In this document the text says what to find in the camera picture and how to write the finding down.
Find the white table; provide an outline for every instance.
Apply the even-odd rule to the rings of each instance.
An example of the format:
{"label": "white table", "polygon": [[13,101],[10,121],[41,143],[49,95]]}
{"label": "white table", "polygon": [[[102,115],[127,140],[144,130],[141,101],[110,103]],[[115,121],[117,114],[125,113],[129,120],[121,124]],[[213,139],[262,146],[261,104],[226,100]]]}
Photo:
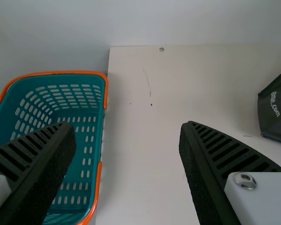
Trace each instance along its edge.
{"label": "white table", "polygon": [[163,47],[111,48],[97,225],[199,224],[178,152],[189,120],[281,166],[281,144],[260,136],[257,118],[281,44]]}

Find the black mark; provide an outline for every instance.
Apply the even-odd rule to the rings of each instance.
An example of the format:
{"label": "black mark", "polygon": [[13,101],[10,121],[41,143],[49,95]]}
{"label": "black mark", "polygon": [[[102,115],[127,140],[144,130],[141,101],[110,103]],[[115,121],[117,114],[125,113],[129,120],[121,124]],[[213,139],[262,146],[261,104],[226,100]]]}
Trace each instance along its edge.
{"label": "black mark", "polygon": [[145,69],[142,67],[142,71],[144,71],[144,74],[146,75],[146,79],[147,79],[147,82],[148,82],[148,87],[149,87],[149,90],[150,90],[150,96],[151,96],[151,88],[150,88],[150,82],[149,82],[149,79],[148,79],[148,76],[147,76],[147,73],[145,71]]}

